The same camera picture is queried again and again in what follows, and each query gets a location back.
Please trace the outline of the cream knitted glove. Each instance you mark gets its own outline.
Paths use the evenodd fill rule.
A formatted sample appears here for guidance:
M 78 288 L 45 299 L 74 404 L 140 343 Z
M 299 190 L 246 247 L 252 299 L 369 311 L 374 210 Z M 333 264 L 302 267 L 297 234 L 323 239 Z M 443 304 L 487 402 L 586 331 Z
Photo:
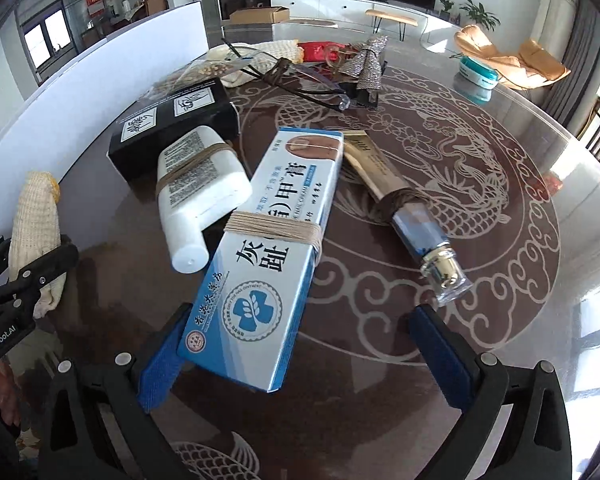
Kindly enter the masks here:
M 294 64 L 304 62 L 304 50 L 299 46 L 299 41 L 274 40 L 259 42 L 258 44 L 246 44 L 245 42 L 233 42 L 232 46 L 242 58 L 249 58 L 250 63 L 242 70 L 223 75 L 221 82 L 225 88 L 237 88 L 247 82 L 256 79 L 254 70 L 264 74 L 268 72 L 280 58 L 286 58 Z
M 48 172 L 29 171 L 18 198 L 8 253 L 9 281 L 29 263 L 60 246 L 60 188 Z

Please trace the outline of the black box white labels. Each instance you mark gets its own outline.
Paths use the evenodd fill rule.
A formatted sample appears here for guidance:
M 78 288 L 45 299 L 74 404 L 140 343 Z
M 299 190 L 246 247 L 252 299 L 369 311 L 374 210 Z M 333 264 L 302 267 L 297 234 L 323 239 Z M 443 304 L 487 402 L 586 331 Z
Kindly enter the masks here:
M 237 108 L 218 78 L 133 103 L 107 128 L 108 158 L 125 181 L 146 178 L 156 172 L 159 154 L 198 126 L 225 141 L 239 136 Z

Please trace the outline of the blue white medicine box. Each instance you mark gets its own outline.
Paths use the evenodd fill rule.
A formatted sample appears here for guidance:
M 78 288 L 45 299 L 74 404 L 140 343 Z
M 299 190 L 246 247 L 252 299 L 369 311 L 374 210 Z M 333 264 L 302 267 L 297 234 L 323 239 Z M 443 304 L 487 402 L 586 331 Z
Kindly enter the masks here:
M 265 392 L 282 386 L 332 209 L 340 131 L 281 128 L 232 212 L 182 333 L 184 359 Z

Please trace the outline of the white lotion tube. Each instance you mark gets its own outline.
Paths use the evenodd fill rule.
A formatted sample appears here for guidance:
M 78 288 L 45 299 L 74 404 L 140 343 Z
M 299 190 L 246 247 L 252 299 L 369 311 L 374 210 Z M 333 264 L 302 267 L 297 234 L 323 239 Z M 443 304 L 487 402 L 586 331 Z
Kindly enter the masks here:
M 209 261 L 202 232 L 251 196 L 233 148 L 208 126 L 193 128 L 158 157 L 156 199 L 171 264 L 192 274 Z

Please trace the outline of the gold cream tube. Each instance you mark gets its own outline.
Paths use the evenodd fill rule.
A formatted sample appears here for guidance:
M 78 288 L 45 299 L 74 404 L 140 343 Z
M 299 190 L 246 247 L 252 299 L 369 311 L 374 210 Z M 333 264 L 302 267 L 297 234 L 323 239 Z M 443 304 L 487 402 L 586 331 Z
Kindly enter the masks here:
M 363 130 L 343 133 L 344 157 L 365 184 L 382 221 L 396 230 L 439 304 L 457 300 L 471 281 L 442 227 L 417 192 Z

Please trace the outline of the clear safety glasses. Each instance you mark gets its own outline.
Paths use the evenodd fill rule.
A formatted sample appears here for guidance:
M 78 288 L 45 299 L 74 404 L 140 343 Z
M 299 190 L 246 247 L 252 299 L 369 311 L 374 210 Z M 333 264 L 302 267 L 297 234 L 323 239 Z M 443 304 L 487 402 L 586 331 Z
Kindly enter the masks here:
M 222 44 L 210 49 L 205 55 L 196 58 L 175 73 L 169 91 L 174 92 L 212 79 L 219 79 L 221 82 L 223 75 L 242 70 L 249 63 L 250 59 L 242 58 L 232 46 L 232 42 L 224 38 Z M 343 88 L 325 78 L 320 72 L 304 66 L 303 63 L 294 64 L 286 58 L 280 58 L 268 72 L 262 74 L 254 70 L 253 75 L 256 79 L 250 82 L 266 84 L 268 87 L 283 90 L 306 102 L 335 112 L 344 112 L 351 106 L 351 99 Z

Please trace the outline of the white cardboard storage box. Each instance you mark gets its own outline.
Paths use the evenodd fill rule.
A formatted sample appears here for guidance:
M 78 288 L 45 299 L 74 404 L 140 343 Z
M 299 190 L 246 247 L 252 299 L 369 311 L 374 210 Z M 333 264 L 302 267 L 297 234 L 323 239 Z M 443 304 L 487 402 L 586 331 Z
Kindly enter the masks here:
M 47 79 L 0 131 L 0 235 L 12 230 L 29 171 L 61 179 L 152 84 L 207 50 L 195 1 L 116 32 Z

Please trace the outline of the teal white round tin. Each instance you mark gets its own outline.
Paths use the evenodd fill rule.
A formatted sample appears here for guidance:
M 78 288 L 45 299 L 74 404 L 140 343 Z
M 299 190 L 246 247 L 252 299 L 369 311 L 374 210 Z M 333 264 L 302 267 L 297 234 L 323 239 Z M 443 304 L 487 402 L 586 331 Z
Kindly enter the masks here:
M 465 79 L 484 90 L 492 90 L 500 80 L 500 75 L 496 70 L 466 55 L 460 58 L 458 72 Z

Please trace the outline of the brown cardboard box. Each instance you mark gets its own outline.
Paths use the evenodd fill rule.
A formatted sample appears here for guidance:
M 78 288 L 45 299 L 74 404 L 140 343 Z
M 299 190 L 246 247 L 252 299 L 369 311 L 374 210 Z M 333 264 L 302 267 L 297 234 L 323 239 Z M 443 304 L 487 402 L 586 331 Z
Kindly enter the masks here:
M 230 14 L 232 25 L 276 24 L 290 19 L 290 10 L 284 6 L 237 10 Z

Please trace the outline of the orange lounge chair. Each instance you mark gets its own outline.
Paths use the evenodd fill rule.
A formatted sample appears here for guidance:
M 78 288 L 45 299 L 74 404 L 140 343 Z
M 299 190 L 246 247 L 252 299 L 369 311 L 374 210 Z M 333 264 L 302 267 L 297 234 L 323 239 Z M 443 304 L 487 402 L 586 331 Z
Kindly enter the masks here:
M 495 70 L 508 88 L 547 87 L 571 73 L 532 39 L 521 44 L 516 53 L 507 54 L 500 52 L 478 25 L 471 24 L 456 32 L 454 41 L 464 55 Z

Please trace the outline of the red plastic bag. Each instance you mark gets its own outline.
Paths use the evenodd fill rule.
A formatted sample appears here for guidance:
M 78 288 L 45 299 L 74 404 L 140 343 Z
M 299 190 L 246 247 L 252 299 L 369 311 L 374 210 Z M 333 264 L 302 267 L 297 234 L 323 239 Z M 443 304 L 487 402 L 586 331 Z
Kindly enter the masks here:
M 338 52 L 343 48 L 343 44 L 336 44 L 331 41 L 306 41 L 299 42 L 298 47 L 303 52 L 303 62 L 336 62 Z

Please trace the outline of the leafy plant right of television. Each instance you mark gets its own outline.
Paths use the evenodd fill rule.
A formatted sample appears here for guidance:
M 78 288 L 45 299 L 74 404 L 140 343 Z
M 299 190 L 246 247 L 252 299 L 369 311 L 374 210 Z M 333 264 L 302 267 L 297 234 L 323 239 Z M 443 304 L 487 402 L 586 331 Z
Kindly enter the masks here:
M 493 12 L 487 11 L 481 2 L 464 0 L 460 10 L 465 12 L 469 21 L 491 32 L 501 25 L 500 19 Z

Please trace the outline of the white tv cabinet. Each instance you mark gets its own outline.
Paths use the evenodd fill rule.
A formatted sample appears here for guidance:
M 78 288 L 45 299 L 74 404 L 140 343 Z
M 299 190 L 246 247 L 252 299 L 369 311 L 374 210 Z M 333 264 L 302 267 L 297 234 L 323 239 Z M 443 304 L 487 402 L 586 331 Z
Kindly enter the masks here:
M 290 11 L 292 18 L 315 18 L 316 20 L 331 20 L 359 25 L 372 24 L 372 17 L 366 14 L 367 10 L 375 10 L 392 15 L 401 15 L 412 18 L 421 34 L 449 29 L 452 34 L 460 30 L 448 21 L 437 18 L 424 11 L 419 11 L 408 6 L 392 6 L 373 0 L 271 0 L 272 6 L 284 6 Z

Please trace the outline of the small plant by television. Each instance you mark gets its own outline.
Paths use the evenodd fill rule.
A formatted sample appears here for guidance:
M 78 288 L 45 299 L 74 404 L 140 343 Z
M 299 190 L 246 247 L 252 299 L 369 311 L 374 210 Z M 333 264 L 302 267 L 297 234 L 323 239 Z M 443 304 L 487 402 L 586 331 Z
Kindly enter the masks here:
M 440 18 L 447 22 L 451 21 L 451 11 L 454 8 L 454 2 L 452 0 L 440 0 L 441 10 L 439 12 Z

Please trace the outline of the wooden bench table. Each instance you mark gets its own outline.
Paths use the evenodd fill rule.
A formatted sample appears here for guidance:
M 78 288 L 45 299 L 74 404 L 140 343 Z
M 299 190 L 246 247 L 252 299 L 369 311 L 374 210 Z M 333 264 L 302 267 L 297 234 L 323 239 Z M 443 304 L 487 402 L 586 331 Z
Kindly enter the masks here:
M 398 37 L 400 41 L 403 41 L 406 36 L 406 31 L 409 27 L 418 27 L 418 21 L 409 16 L 392 14 L 385 11 L 379 11 L 374 9 L 367 9 L 365 11 L 366 16 L 372 18 L 372 29 L 375 34 L 378 34 L 383 21 L 391 22 L 398 25 Z

